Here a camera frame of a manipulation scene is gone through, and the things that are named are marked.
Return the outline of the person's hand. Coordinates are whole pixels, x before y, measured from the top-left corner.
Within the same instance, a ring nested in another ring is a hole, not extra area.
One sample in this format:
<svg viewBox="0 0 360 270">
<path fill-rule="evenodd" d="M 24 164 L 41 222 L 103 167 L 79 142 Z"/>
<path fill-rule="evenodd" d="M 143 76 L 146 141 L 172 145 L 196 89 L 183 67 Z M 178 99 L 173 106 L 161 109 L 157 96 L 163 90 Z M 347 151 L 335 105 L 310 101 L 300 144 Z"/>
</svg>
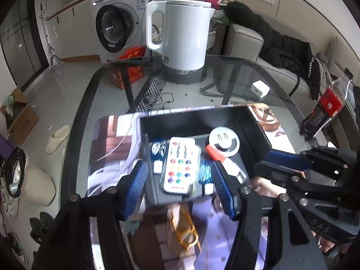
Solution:
<svg viewBox="0 0 360 270">
<path fill-rule="evenodd" d="M 334 248 L 336 246 L 335 243 L 333 243 L 330 240 L 327 240 L 326 238 L 319 236 L 317 238 L 318 244 L 319 244 L 319 248 L 320 250 L 325 254 L 327 253 L 329 250 L 332 250 L 332 248 Z"/>
</svg>

